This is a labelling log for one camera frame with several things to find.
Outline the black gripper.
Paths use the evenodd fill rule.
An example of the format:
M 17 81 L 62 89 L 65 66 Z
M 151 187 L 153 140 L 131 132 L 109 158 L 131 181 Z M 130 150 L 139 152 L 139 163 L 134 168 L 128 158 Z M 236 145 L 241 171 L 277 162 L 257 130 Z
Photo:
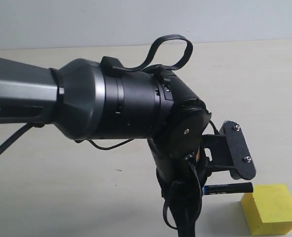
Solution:
M 164 198 L 163 220 L 179 237 L 194 237 L 201 213 L 208 158 L 204 153 L 172 159 L 155 156 L 156 177 Z

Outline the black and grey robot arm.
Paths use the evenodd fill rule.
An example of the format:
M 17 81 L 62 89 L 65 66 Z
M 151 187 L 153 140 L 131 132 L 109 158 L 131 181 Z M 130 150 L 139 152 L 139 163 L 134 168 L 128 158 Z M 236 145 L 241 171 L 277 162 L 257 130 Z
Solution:
M 60 69 L 0 58 L 0 124 L 22 127 L 0 145 L 0 155 L 32 127 L 55 125 L 78 143 L 145 139 L 164 197 L 181 237 L 195 236 L 202 208 L 196 171 L 211 113 L 178 78 L 176 67 L 123 68 L 114 58 L 76 59 Z

